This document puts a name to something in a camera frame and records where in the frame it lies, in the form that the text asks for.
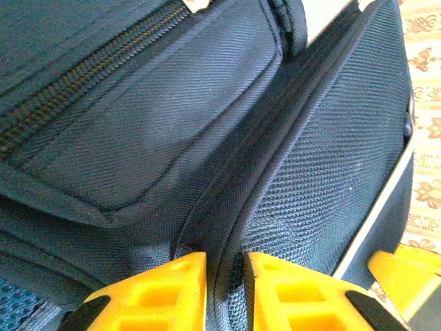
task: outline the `zipper teeth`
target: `zipper teeth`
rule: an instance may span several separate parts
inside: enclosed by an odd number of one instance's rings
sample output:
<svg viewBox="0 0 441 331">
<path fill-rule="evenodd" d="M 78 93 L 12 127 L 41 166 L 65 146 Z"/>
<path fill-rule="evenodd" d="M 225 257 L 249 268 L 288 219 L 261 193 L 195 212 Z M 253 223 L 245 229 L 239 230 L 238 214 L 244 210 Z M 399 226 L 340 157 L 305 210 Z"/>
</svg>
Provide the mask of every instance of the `zipper teeth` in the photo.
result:
<svg viewBox="0 0 441 331">
<path fill-rule="evenodd" d="M 6 158 L 69 105 L 190 15 L 180 1 L 163 6 L 82 60 L 56 82 L 5 113 L 0 117 L 0 159 Z"/>
</svg>

